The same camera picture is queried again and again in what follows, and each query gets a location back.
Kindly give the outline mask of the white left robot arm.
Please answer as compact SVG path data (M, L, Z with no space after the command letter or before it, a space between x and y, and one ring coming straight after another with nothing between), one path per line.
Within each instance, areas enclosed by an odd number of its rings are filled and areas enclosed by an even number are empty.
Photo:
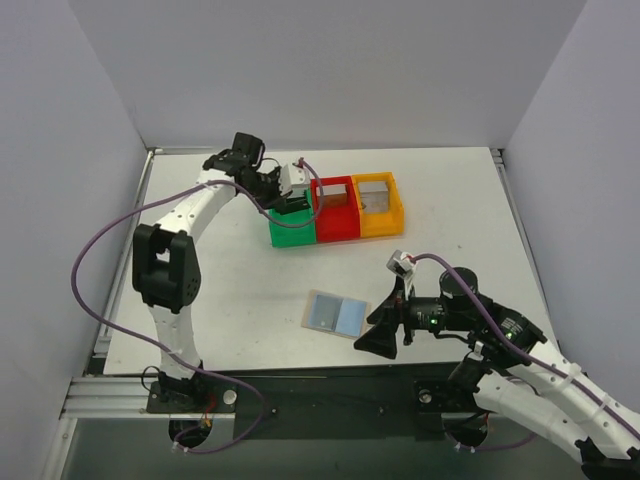
M294 194L316 179L313 169L299 159L264 172L264 153L261 139L237 133L231 147L204 161L194 187L169 213L152 225L139 224L133 234L132 285L149 308L164 346L160 391L186 412L200 408L206 397L191 315L202 283L197 241L222 208L240 194L262 214L285 215L309 205Z

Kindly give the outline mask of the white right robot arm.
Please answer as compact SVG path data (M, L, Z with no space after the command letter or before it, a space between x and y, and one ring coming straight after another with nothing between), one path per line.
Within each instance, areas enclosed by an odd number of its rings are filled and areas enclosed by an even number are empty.
M478 291L476 274L448 267L436 297L419 297L413 272L393 269L389 296L369 315L357 350L393 359L396 332L409 345L416 331L463 341L469 354L447 383L449 402L498 413L575 460L589 479L639 476L639 415L598 387L542 330Z

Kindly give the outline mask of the red plastic bin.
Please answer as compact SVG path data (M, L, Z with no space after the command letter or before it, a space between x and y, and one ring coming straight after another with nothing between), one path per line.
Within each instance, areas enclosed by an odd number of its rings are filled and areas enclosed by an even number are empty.
M315 220L316 241L334 243L352 241L361 236L360 213L355 195L354 183L350 176L337 176L321 179L324 184L344 183L348 189L348 205L340 208L322 208Z

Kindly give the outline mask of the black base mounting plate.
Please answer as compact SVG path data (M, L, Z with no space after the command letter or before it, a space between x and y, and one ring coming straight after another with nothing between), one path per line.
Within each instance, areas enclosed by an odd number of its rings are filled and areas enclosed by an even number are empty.
M195 443L233 419L234 438L251 440L440 440L445 432L478 429L487 412L472 394L450 384L452 363L236 371L240 385L206 378L195 399L161 391L152 383L146 410L170 418L178 434Z

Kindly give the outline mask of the cards in red bin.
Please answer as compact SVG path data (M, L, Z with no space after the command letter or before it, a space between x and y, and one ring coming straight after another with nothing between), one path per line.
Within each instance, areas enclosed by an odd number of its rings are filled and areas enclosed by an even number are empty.
M316 188L318 206L324 208L340 208L348 205L348 189L344 183L327 185Z

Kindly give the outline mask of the grey credit card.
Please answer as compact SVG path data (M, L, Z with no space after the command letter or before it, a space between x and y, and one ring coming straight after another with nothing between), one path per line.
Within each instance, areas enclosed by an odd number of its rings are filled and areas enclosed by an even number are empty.
M316 294L311 304L308 326L319 330L334 331L342 303L341 298Z

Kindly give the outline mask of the green plastic bin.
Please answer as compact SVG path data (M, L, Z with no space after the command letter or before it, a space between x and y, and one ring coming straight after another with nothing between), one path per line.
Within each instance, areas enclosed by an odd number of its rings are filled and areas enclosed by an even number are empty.
M301 224L308 221L313 216L313 210L311 207L308 207L306 209L299 209L292 213L280 214L275 209L271 209L269 214L281 223ZM285 228L270 222L269 233L271 244L274 248L290 248L316 243L314 223L310 223L300 228Z

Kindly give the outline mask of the beige leather card holder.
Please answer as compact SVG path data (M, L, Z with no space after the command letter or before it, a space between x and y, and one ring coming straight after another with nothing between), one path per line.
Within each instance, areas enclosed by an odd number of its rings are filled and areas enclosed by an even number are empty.
M301 326L355 340L367 329L366 319L370 311L371 305L363 300L311 290Z

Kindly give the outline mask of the cards in yellow bin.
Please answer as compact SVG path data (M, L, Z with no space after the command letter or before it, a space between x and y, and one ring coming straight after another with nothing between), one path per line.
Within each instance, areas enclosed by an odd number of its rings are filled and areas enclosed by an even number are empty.
M358 194L365 214L382 214L389 211L389 188L385 181L359 182Z

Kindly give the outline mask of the yellow plastic bin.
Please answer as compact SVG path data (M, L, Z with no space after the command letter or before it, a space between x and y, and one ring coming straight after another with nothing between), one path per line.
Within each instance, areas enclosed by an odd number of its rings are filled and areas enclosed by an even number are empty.
M362 238L399 236L405 230L404 206L391 172L356 174L351 176L360 213ZM366 181L385 181L389 188L389 211L382 214L365 214L358 194L358 183Z

